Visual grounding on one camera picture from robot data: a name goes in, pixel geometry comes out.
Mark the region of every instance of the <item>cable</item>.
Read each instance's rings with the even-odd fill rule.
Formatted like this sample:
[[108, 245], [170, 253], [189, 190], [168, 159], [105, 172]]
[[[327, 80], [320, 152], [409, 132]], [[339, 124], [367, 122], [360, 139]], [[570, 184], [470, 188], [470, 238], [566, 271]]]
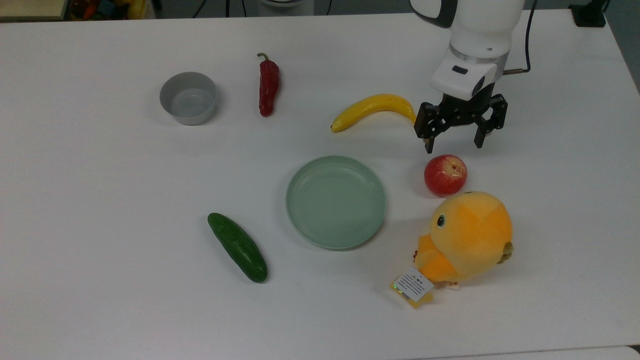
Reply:
[[536, 11], [536, 5], [538, 4], [538, 0], [534, 0], [531, 5], [531, 12], [529, 13], [529, 21], [527, 22], [527, 34], [524, 38], [524, 54], [527, 58], [527, 68], [526, 69], [510, 69], [502, 72], [502, 75], [512, 75], [512, 74], [522, 74], [524, 72], [531, 71], [531, 60], [529, 59], [529, 32], [531, 30], [531, 21], [533, 20], [533, 12]]
[[204, 4], [207, 2], [207, 0], [202, 0], [202, 4], [200, 4], [200, 7], [198, 8], [198, 10], [196, 10], [196, 13], [193, 14], [193, 16], [191, 17], [192, 19], [195, 19], [196, 16], [198, 16], [198, 14], [200, 13], [200, 10], [202, 10], [202, 8], [204, 7]]

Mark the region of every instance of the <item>tag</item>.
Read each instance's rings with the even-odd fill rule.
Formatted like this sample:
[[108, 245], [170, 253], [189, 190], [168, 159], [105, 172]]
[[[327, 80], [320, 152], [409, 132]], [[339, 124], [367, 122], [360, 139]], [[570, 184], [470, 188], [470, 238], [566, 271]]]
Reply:
[[433, 284], [413, 266], [403, 272], [391, 287], [409, 303], [420, 305], [420, 300], [433, 289]]

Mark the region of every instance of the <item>plush toy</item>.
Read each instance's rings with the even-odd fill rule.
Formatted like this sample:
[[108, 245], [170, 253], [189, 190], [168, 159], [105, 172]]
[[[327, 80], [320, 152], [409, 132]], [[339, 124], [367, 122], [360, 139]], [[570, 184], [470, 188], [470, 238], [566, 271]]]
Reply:
[[415, 268], [431, 282], [458, 282], [511, 257], [511, 219], [504, 205], [484, 192], [445, 200], [433, 213], [415, 254]]

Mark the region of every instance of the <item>white label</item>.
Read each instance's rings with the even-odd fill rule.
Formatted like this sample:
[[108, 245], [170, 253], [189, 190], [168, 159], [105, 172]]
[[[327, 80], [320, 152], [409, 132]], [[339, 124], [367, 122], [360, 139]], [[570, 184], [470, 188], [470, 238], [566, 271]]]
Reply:
[[433, 289], [433, 284], [412, 266], [396, 279], [394, 287], [403, 295], [418, 302], [424, 294]]

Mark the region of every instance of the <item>banana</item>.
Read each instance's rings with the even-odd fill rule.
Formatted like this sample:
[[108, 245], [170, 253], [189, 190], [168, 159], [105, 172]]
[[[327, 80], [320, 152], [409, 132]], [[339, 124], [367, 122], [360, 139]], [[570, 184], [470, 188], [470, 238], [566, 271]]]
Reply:
[[398, 95], [379, 94], [356, 102], [344, 110], [331, 125], [331, 131], [339, 133], [351, 127], [362, 118], [378, 111], [393, 111], [415, 122], [415, 114], [411, 104]]

